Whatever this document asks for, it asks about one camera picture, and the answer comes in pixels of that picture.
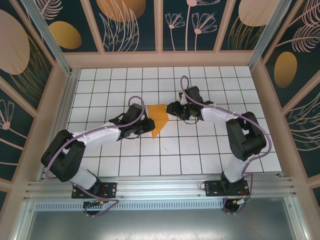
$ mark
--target white grid floor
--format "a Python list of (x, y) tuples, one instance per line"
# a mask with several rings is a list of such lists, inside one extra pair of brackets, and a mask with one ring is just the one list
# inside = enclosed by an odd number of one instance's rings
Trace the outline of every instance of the white grid floor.
[[(82, 69), (67, 129), (81, 132), (103, 125), (127, 111), (131, 96), (142, 97), (147, 106), (174, 102), (181, 92), (182, 75), (190, 77), (192, 86), (198, 86), (204, 101), (240, 114), (251, 111), (269, 133), (247, 66)], [(84, 153), (81, 165), (99, 177), (218, 174), (230, 158), (226, 130), (203, 121), (189, 125), (169, 116), (156, 139), (147, 133), (99, 146)], [(274, 148), (247, 169), (280, 171)]]

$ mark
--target leaf illustration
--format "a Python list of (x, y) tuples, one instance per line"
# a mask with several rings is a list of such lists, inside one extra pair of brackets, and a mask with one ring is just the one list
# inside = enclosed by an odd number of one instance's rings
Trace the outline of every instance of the leaf illustration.
[(303, 10), (302, 21), (309, 27), (320, 23), (320, 0), (308, 0)]
[(290, 42), (295, 52), (310, 53), (320, 43), (320, 25), (300, 27)]
[(44, 19), (53, 20), (61, 11), (61, 0), (35, 0)]

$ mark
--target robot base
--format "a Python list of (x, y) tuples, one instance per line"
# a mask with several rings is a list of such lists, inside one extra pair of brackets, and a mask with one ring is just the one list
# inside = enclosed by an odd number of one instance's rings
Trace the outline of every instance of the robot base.
[[(98, 197), (105, 198), (105, 199), (114, 199), (117, 193), (117, 183), (116, 182), (102, 182), (100, 184), (99, 192), (96, 194)], [(72, 199), (94, 199), (81, 191), (78, 187), (73, 185)]]

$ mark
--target purple cable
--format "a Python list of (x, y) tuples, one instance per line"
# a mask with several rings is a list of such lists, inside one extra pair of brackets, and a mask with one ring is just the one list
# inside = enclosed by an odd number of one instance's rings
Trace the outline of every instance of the purple cable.
[(236, 117), (238, 117), (238, 118), (241, 118), (241, 119), (243, 119), (243, 120), (246, 120), (246, 121), (248, 121), (249, 123), (253, 124), (255, 127), (257, 127), (257, 128), (265, 135), (265, 137), (266, 137), (266, 139), (268, 140), (268, 143), (269, 143), (269, 148), (268, 148), (268, 150), (267, 150), (265, 153), (263, 153), (261, 156), (255, 156), (255, 157), (249, 159), (248, 162), (246, 163), (246, 165), (244, 166), (242, 172), (241, 172), (242, 175), (245, 174), (246, 169), (248, 168), (249, 164), (250, 164), (253, 160), (256, 160), (256, 159), (259, 159), (259, 158), (263, 158), (263, 157), (265, 157), (266, 155), (268, 155), (268, 154), (271, 152), (271, 148), (272, 148), (271, 139), (270, 139), (268, 133), (267, 133), (259, 124), (257, 124), (256, 122), (252, 121), (251, 119), (249, 119), (249, 118), (247, 118), (247, 117), (245, 117), (245, 116), (242, 116), (242, 115), (240, 115), (240, 114), (238, 114), (238, 113), (236, 113), (236, 112), (229, 111), (229, 110), (227, 110), (227, 109), (224, 109), (224, 108), (219, 107), (219, 106), (216, 106), (216, 105), (215, 105), (214, 107), (211, 106), (211, 105), (205, 105), (205, 104), (203, 104), (203, 103), (200, 103), (200, 102), (198, 102), (198, 101), (193, 100), (190, 96), (187, 95), (187, 93), (186, 93), (186, 91), (185, 91), (185, 89), (184, 89), (184, 86), (183, 86), (183, 84), (182, 84), (183, 79), (186, 79), (186, 80), (187, 80), (187, 86), (186, 86), (186, 88), (188, 88), (188, 87), (189, 87), (189, 78), (188, 78), (187, 76), (185, 76), (185, 75), (182, 76), (181, 79), (180, 79), (180, 86), (181, 86), (181, 90), (182, 90), (183, 94), (185, 95), (185, 97), (186, 97), (187, 99), (189, 99), (191, 102), (193, 102), (193, 103), (195, 103), (195, 104), (197, 104), (197, 105), (199, 105), (199, 106), (202, 106), (202, 107), (204, 107), (204, 108), (218, 109), (218, 110), (221, 110), (221, 111), (223, 111), (223, 112), (225, 112), (225, 113), (227, 113), (227, 114), (231, 114), (231, 115), (234, 115), (234, 116), (236, 116)]
[(128, 104), (130, 106), (130, 102), (131, 102), (131, 99), (133, 98), (136, 98), (136, 99), (140, 99), (141, 100), (141, 106), (142, 106), (142, 111), (140, 113), (140, 115), (135, 119), (133, 120), (132, 122), (130, 123), (127, 123), (127, 124), (124, 124), (124, 125), (117, 125), (117, 126), (100, 126), (100, 127), (97, 127), (97, 128), (94, 128), (94, 129), (91, 129), (89, 131), (85, 131), (83, 132), (82, 134), (78, 135), (78, 136), (75, 136), (74, 138), (71, 138), (70, 140), (68, 140), (66, 143), (64, 143), (60, 148), (59, 150), (53, 155), (51, 161), (49, 162), (48, 166), (46, 167), (46, 170), (45, 170), (45, 178), (46, 179), (55, 179), (55, 177), (50, 177), (49, 176), (49, 170), (52, 166), (52, 164), (54, 163), (54, 161), (56, 160), (56, 158), (58, 157), (58, 155), (63, 151), (63, 149), (68, 146), (70, 143), (72, 143), (73, 141), (81, 138), (81, 137), (85, 137), (86, 135), (89, 135), (89, 134), (92, 134), (92, 133), (95, 133), (95, 132), (98, 132), (100, 130), (103, 130), (103, 129), (118, 129), (118, 128), (125, 128), (125, 127), (128, 127), (128, 126), (131, 126), (132, 124), (135, 124), (136, 122), (138, 122), (142, 116), (144, 115), (145, 113), (145, 110), (146, 110), (146, 106), (145, 106), (145, 102), (142, 100), (141, 97), (139, 96), (132, 96), (130, 97), (129, 101), (128, 101)]

